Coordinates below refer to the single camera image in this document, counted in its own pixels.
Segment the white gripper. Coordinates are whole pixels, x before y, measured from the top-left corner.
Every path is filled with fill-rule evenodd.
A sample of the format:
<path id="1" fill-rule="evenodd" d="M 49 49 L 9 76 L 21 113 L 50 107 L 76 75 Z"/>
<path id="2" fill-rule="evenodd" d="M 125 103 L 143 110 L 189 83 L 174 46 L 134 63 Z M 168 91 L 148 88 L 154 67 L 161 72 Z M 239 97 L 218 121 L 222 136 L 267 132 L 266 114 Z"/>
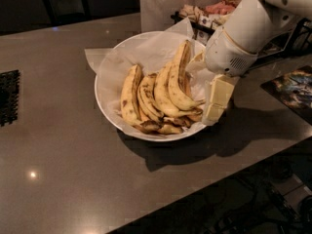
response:
<path id="1" fill-rule="evenodd" d="M 222 26 L 208 40 L 205 57 L 201 51 L 191 59 L 190 63 L 204 60 L 209 71 L 218 74 L 205 84 L 206 103 L 202 115 L 204 125 L 212 126 L 219 121 L 239 81 L 239 77 L 235 76 L 243 75 L 256 59 L 256 54 L 241 49 Z"/>

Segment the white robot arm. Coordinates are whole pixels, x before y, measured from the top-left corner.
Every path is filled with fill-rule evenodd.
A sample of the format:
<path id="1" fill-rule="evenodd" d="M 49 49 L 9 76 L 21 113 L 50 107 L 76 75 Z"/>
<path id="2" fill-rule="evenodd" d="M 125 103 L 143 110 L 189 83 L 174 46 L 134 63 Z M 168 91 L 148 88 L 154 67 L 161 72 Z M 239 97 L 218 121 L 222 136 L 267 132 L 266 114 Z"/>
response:
<path id="1" fill-rule="evenodd" d="M 214 125 L 239 80 L 274 37 L 312 17 L 312 0 L 242 0 L 208 40 L 201 65 L 214 74 L 205 84 L 202 123 Z"/>

